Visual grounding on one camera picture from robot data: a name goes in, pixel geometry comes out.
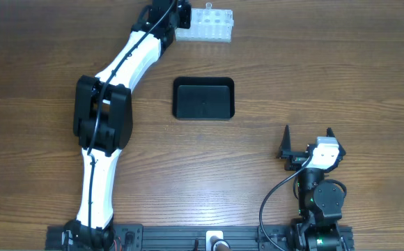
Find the wooden table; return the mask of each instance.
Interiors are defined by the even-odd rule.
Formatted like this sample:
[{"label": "wooden table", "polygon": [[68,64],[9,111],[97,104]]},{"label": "wooden table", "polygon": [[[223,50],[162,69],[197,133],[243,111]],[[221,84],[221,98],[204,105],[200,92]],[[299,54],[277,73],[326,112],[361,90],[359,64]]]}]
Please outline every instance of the wooden table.
[{"label": "wooden table", "polygon": [[[0,249],[42,249],[76,216],[83,163],[75,84],[125,45],[149,1],[0,0]],[[203,8],[205,1],[192,1]],[[304,150],[332,127],[348,154],[331,177],[348,196],[358,250],[404,250],[404,1],[214,1],[231,44],[174,43],[133,93],[134,130],[116,170],[116,223],[257,225],[284,126]],[[177,76],[235,80],[230,121],[178,121]],[[286,185],[266,224],[297,217]]]}]

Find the wood grain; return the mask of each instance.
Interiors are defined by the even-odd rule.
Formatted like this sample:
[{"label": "wood grain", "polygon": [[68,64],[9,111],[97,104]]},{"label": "wood grain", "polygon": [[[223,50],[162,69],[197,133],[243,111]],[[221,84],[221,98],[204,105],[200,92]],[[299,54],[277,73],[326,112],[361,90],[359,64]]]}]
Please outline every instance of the wood grain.
[{"label": "wood grain", "polygon": [[[82,159],[75,83],[105,68],[148,1],[0,0],[0,249],[42,249],[76,216]],[[201,8],[204,1],[192,1]],[[116,170],[117,223],[257,225],[288,175],[275,153],[332,127],[348,152],[332,177],[358,250],[404,250],[404,1],[218,0],[231,44],[174,43],[133,93],[134,131]],[[230,121],[177,121],[177,76],[235,80]],[[265,222],[297,217],[289,185]]]}]

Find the table surface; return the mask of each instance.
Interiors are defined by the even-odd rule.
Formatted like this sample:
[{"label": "table surface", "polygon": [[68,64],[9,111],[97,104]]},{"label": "table surface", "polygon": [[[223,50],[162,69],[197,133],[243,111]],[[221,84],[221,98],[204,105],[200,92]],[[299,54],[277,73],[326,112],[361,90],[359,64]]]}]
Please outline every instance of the table surface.
[{"label": "table surface", "polygon": [[[0,0],[0,248],[43,249],[76,216],[83,163],[75,84],[124,47],[149,1]],[[203,8],[204,1],[192,1]],[[343,225],[358,250],[404,250],[404,1],[214,1],[232,43],[172,44],[133,93],[134,130],[116,170],[116,223],[257,225],[289,175],[284,126],[304,150],[332,127],[348,154]],[[231,77],[230,121],[178,121],[177,76]],[[291,185],[266,224],[297,217]]]}]

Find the robotic arm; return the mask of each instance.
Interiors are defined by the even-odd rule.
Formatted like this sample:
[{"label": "robotic arm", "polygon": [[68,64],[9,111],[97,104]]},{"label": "robotic arm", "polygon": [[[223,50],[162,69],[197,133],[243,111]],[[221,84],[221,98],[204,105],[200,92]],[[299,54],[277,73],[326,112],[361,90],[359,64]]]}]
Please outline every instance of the robotic arm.
[{"label": "robotic arm", "polygon": [[[131,91],[173,42],[175,29],[188,29],[190,22],[187,0],[153,0],[142,10],[127,45],[114,61],[95,77],[78,80],[74,134],[82,147],[84,182],[77,218],[63,229],[66,250],[80,245],[104,250],[112,246],[112,188],[118,157],[132,132]],[[103,110],[103,104],[109,109]]]}]

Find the white egg carton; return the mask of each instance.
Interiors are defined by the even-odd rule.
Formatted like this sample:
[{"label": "white egg carton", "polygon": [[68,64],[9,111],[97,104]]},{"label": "white egg carton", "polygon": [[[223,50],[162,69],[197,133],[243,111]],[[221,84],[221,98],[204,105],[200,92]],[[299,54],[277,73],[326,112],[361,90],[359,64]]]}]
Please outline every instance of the white egg carton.
[{"label": "white egg carton", "polygon": [[234,25],[232,10],[211,9],[207,3],[205,9],[193,8],[191,27],[176,29],[176,41],[231,42],[231,30]]}]

